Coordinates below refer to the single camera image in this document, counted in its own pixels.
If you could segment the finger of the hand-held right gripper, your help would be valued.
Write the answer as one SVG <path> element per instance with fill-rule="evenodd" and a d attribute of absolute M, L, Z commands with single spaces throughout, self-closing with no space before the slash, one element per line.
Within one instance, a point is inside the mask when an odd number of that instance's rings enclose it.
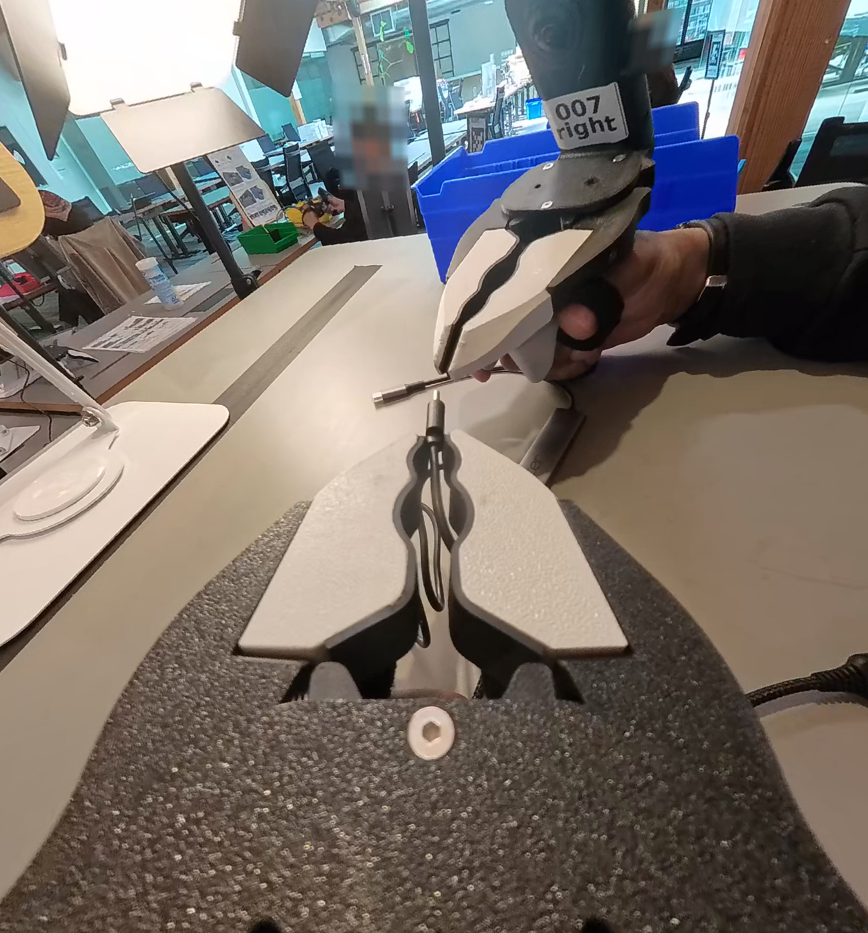
<path fill-rule="evenodd" d="M 516 270 L 522 244 L 510 229 L 488 229 L 450 274 L 440 297 L 434 333 L 434 366 L 447 374 L 459 364 L 465 327 Z"/>
<path fill-rule="evenodd" d="M 521 244 L 509 280 L 465 327 L 459 365 L 444 374 L 451 379 L 472 376 L 505 356 L 529 381 L 548 376 L 557 341 L 552 289 L 595 258 L 596 238 L 591 228 L 568 228 Z"/>

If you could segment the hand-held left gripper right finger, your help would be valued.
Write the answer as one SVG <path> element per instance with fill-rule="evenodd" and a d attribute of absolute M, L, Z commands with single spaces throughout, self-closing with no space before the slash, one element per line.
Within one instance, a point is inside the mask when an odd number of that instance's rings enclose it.
<path fill-rule="evenodd" d="M 451 586 L 463 610 L 544 659 L 625 653 L 627 637 L 555 494 L 467 432 L 449 441 Z"/>

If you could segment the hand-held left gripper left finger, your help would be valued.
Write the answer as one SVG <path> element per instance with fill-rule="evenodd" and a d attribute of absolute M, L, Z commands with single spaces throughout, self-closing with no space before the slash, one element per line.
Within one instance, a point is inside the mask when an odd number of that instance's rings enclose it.
<path fill-rule="evenodd" d="M 239 637 L 245 656 L 401 659 L 417 639 L 417 558 L 405 505 L 418 503 L 420 438 L 406 435 L 314 497 Z"/>

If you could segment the blue plastic bin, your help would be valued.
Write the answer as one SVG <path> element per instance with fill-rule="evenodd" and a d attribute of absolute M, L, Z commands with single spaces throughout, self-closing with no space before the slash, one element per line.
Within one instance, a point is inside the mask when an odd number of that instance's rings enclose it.
<path fill-rule="evenodd" d="M 736 203 L 739 140 L 700 139 L 695 101 L 651 112 L 655 180 L 650 209 L 639 227 L 667 230 L 681 223 L 731 213 Z M 433 256 L 445 282 L 457 245 L 469 226 L 526 171 L 559 156 L 551 130 L 488 141 L 469 154 L 460 149 L 414 185 Z"/>

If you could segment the silver slim usb hub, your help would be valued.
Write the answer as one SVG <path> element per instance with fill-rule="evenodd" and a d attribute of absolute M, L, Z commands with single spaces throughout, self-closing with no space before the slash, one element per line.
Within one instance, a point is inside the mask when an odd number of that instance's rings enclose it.
<path fill-rule="evenodd" d="M 567 401 L 555 408 L 519 462 L 519 466 L 547 487 L 551 487 L 586 423 L 586 416 L 579 409 L 572 390 L 561 381 L 553 381 L 551 385 Z"/>

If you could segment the braided hub cable silver plug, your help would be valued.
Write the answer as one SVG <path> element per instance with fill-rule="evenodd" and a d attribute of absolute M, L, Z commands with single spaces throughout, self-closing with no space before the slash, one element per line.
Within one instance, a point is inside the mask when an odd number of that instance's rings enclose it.
<path fill-rule="evenodd" d="M 375 408 L 379 409 L 386 405 L 395 404 L 423 394 L 426 391 L 437 389 L 450 382 L 450 376 L 438 376 L 426 380 L 406 382 L 402 385 L 373 393 L 371 396 L 372 404 Z"/>

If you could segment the person's right forearm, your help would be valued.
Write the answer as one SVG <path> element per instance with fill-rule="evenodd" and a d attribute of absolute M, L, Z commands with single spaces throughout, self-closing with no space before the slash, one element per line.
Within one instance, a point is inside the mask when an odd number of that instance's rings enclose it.
<path fill-rule="evenodd" d="M 688 227 L 708 236 L 707 278 L 669 345 L 759 338 L 796 358 L 868 363 L 868 185 Z"/>

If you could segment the person's right hand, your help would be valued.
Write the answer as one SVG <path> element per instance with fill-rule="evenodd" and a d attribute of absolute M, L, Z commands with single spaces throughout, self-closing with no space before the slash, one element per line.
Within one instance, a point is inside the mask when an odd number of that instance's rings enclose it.
<path fill-rule="evenodd" d="M 703 225 L 639 231 L 631 253 L 608 274 L 624 301 L 619 324 L 600 348 L 591 351 L 558 344 L 549 380 L 577 379 L 604 351 L 636 342 L 677 320 L 703 292 L 709 250 L 710 235 Z"/>

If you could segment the green bin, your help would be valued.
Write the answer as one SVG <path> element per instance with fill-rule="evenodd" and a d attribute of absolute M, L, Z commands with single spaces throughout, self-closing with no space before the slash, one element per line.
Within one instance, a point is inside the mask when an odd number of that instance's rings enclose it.
<path fill-rule="evenodd" d="M 249 256 L 274 255 L 296 245 L 299 228 L 288 220 L 252 227 L 238 236 L 238 242 Z"/>

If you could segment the white printed sign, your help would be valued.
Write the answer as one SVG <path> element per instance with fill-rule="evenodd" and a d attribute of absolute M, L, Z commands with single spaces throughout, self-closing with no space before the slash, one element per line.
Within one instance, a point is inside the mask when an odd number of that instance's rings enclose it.
<path fill-rule="evenodd" d="M 262 179 L 240 146 L 209 153 L 207 159 L 226 184 L 241 213 L 244 229 L 286 219 L 273 189 Z"/>

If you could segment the black office chair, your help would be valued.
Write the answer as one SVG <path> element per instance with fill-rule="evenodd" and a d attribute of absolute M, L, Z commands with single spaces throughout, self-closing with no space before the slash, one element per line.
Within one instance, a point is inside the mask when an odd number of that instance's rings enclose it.
<path fill-rule="evenodd" d="M 795 184 L 836 182 L 868 184 L 868 122 L 837 116 L 820 124 Z"/>

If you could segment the small printed paper sheet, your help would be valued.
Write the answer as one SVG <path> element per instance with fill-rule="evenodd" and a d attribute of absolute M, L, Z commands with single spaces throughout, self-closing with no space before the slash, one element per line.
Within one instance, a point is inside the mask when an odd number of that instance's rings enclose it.
<path fill-rule="evenodd" d="M 194 317 L 131 316 L 102 333 L 81 350 L 93 353 L 147 354 L 168 344 L 197 324 Z"/>

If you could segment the white panel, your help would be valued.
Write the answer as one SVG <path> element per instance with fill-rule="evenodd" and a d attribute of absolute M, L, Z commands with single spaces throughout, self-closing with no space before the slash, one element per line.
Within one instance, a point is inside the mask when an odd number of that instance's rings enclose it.
<path fill-rule="evenodd" d="M 51 1 L 73 116 L 222 87 L 234 69 L 288 95 L 316 1 Z"/>
<path fill-rule="evenodd" d="M 214 248 L 239 298 L 258 289 L 255 275 L 244 272 L 224 240 L 210 208 L 191 179 L 189 161 L 259 137 L 253 118 L 217 87 L 195 83 L 189 92 L 128 105 L 113 100 L 102 119 L 136 168 L 143 173 L 170 169 L 191 206 L 204 241 Z"/>

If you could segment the beige coat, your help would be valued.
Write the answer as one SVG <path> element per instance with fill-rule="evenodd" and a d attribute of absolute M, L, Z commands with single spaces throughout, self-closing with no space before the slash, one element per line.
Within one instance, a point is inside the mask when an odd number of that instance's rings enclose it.
<path fill-rule="evenodd" d="M 138 262 L 146 250 L 118 222 L 107 216 L 87 229 L 57 238 L 57 245 L 78 285 L 103 314 L 150 292 Z"/>

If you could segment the wooden support post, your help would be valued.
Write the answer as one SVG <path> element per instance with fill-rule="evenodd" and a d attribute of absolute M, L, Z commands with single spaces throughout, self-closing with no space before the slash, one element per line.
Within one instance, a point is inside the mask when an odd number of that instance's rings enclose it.
<path fill-rule="evenodd" d="M 737 193 L 759 191 L 805 127 L 848 1 L 761 1 L 727 134 L 745 162 Z"/>

